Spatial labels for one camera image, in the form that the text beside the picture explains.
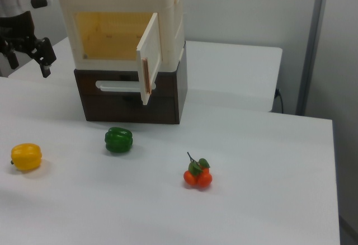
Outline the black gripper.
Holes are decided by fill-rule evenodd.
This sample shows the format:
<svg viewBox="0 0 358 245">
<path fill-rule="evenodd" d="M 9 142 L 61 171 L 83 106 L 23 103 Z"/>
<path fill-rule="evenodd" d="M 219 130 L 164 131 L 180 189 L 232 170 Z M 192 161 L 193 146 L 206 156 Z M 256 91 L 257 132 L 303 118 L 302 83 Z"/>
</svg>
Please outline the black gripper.
<svg viewBox="0 0 358 245">
<path fill-rule="evenodd" d="M 19 66 L 15 50 L 28 52 L 29 57 L 40 66 L 43 77 L 47 78 L 56 55 L 50 40 L 47 37 L 37 39 L 34 29 L 30 11 L 13 17 L 1 17 L 1 53 L 7 58 L 11 69 L 15 70 Z"/>
</svg>

